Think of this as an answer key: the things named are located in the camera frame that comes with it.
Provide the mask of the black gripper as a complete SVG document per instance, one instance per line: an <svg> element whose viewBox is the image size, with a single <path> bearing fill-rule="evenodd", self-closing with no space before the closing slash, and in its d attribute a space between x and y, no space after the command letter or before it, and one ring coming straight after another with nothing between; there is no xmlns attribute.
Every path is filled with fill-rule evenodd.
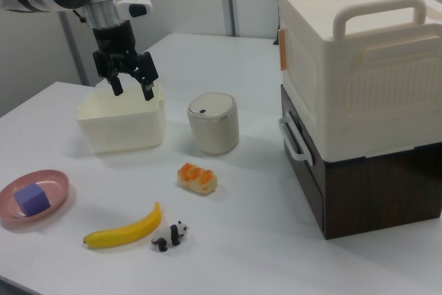
<svg viewBox="0 0 442 295"><path fill-rule="evenodd" d="M150 52L138 54L130 21L107 28L93 28L98 49L93 53L97 74L106 79L115 96L124 91L119 73L133 75L140 83L144 99L152 100L154 81L159 75Z"/></svg>

